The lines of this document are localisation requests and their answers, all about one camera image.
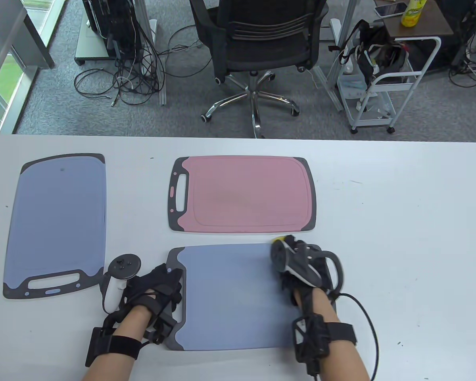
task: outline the black bag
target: black bag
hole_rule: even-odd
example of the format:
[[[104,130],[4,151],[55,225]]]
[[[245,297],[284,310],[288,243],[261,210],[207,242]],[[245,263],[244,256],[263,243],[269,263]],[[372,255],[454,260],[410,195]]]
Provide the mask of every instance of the black bag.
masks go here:
[[[344,64],[347,63],[350,56],[354,54],[358,67],[363,73],[363,76],[365,76],[367,86],[377,77],[385,73],[397,73],[402,71],[409,56],[405,45],[394,42],[394,40],[388,36],[386,27],[383,25],[371,27],[365,20],[360,20],[354,27],[349,38],[345,41],[344,47],[358,29],[360,32],[360,44],[351,49],[347,56],[343,55],[344,48],[330,46],[330,51],[339,50],[341,52],[339,59],[344,59]],[[406,79],[406,77],[385,78],[381,80],[381,83],[402,83],[405,82]]]

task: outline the black mesh chair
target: black mesh chair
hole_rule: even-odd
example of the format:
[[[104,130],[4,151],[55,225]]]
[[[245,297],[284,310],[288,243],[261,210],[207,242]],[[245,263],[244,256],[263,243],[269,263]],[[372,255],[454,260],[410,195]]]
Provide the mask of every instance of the black mesh chair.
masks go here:
[[[240,94],[216,102],[204,122],[216,109],[238,100],[249,99],[252,127],[261,137],[258,98],[275,100],[299,115],[294,101],[261,91],[266,81],[275,78],[270,69],[296,66],[298,71],[312,69],[319,55],[319,29],[328,13],[326,0],[220,0],[207,9],[203,0],[190,0],[198,37],[208,46],[217,84],[229,80],[242,89]],[[259,71],[267,70],[262,76]],[[248,71],[249,84],[238,81],[233,72]]]

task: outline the blue cutting board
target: blue cutting board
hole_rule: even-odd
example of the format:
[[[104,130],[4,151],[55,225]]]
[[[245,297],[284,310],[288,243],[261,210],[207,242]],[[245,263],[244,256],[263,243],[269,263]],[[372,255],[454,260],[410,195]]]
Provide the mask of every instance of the blue cutting board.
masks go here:
[[[179,247],[167,258],[182,268],[182,321],[165,340],[172,350],[292,346],[300,317],[281,291],[270,244]]]
[[[4,297],[42,298],[98,285],[105,248],[104,156],[66,154],[25,164],[11,217]],[[28,285],[68,274],[79,279],[44,288]]]

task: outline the pink cutting board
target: pink cutting board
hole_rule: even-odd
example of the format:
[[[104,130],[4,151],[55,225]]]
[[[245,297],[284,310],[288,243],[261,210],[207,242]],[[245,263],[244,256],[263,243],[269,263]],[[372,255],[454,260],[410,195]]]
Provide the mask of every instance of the pink cutting board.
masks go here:
[[[178,177],[186,174],[184,210]],[[307,161],[281,156],[193,156],[173,166],[167,203],[171,229],[194,233],[312,230],[316,194]]]

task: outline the cutting board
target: cutting board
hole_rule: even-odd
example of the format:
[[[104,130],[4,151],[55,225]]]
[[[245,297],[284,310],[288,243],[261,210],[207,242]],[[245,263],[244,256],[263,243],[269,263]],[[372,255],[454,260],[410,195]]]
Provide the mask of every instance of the cutting board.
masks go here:
[[[181,268],[182,319],[164,341],[171,350],[241,350],[292,346],[300,317],[269,257],[270,244],[178,247],[168,268]]]
[[[101,154],[66,154],[25,164],[12,210],[4,297],[42,298],[97,285],[106,248],[106,166]],[[78,274],[63,284],[30,281]]]
[[[177,209],[181,175],[184,201]],[[303,158],[192,156],[171,171],[167,216],[171,229],[195,233],[278,233],[312,230],[316,193]]]

